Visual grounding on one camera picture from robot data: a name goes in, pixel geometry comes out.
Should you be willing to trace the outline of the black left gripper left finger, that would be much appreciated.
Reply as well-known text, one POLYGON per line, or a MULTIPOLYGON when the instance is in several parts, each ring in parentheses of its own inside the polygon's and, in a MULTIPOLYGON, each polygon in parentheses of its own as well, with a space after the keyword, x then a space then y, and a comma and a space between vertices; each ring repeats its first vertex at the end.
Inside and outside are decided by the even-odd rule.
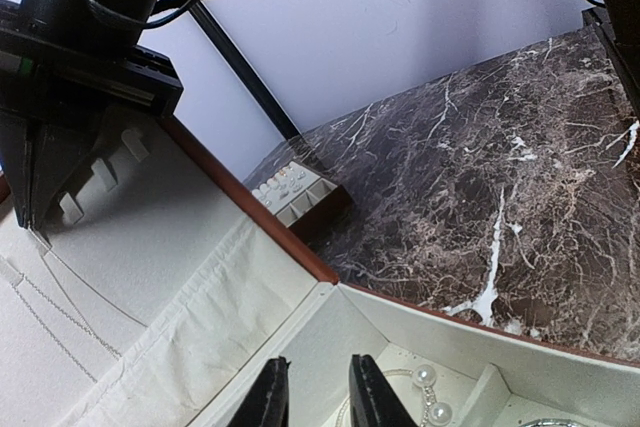
POLYGON ((228 427, 285 427, 289 424, 290 363, 269 359, 252 384, 228 427))

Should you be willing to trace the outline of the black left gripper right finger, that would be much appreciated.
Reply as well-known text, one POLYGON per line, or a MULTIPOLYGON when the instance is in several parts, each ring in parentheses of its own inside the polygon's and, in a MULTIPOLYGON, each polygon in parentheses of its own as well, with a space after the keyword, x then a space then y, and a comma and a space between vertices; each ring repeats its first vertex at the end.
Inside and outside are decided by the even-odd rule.
POLYGON ((352 426, 417 427, 370 355, 352 356, 348 379, 352 426))

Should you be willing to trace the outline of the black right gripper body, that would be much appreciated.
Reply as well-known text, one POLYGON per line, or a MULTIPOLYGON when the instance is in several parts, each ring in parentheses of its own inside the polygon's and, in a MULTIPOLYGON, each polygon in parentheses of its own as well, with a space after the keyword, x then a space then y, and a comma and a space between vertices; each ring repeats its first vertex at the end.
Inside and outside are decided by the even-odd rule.
POLYGON ((1 4, 1 167, 18 224, 39 229, 67 179, 91 153, 115 104, 173 113, 183 87, 164 55, 142 48, 92 2, 135 22, 157 0, 20 0, 1 4))

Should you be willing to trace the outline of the red jewelry box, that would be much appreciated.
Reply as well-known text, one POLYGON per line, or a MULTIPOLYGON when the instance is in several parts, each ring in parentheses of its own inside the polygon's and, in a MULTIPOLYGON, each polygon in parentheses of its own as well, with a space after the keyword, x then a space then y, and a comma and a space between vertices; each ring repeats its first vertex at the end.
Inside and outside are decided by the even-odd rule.
MULTIPOLYGON (((110 123, 104 150, 42 233, 116 312, 45 259, 110 357, 26 284, 1 279, 5 426, 225 426, 269 359, 289 363, 289 422, 347 426, 349 365, 370 355, 416 424, 635 426, 639 370, 342 284, 178 123, 110 123)), ((72 313, 8 188, 1 256, 72 313)))

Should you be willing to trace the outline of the thin chain hung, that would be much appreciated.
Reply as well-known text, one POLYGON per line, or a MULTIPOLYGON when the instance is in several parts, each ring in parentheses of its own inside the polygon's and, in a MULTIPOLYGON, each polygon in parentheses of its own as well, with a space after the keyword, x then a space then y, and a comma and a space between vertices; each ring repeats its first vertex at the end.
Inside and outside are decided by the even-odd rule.
POLYGON ((127 312, 123 308, 119 307, 116 303, 108 299, 105 295, 100 293, 95 287, 93 287, 88 281, 86 281, 80 274, 78 274, 62 257, 55 252, 51 242, 42 234, 35 232, 33 229, 28 229, 27 232, 35 244, 36 252, 39 259, 43 263, 46 272, 53 280, 55 286, 60 293, 66 299, 66 302, 71 307, 72 313, 57 303, 50 295, 45 293, 35 281, 33 281, 25 271, 16 268, 5 256, 1 256, 1 279, 5 282, 10 290, 15 294, 21 304, 26 308, 27 312, 36 321, 40 328, 44 331, 47 337, 53 341, 53 343, 61 350, 66 358, 68 358, 76 368, 78 368, 82 374, 93 384, 98 382, 98 379, 90 372, 90 370, 73 354, 73 352, 65 345, 63 340, 55 334, 52 328, 47 322, 37 313, 35 308, 21 292, 20 287, 26 284, 35 294, 41 298, 46 304, 48 304, 54 311, 60 314, 67 322, 73 325, 76 329, 83 332, 86 336, 97 342, 100 347, 110 356, 116 360, 122 357, 122 353, 111 343, 101 337, 93 328, 88 319, 84 316, 80 308, 75 304, 71 295, 67 292, 63 283, 55 274, 48 261, 45 259, 47 255, 51 255, 59 264, 61 264, 69 273, 72 274, 77 280, 79 280, 85 287, 91 292, 97 295, 108 306, 114 309, 116 312, 124 316, 126 319, 132 321, 136 325, 147 329, 148 325, 137 318, 133 314, 127 312))

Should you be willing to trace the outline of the red jewelry display tray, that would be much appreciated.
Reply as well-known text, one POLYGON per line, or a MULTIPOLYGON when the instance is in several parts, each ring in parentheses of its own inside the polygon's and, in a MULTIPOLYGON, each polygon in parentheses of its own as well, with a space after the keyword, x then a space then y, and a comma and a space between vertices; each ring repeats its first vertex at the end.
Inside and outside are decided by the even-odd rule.
POLYGON ((286 164, 251 193, 305 243, 324 235, 353 205, 344 186, 296 161, 286 164))

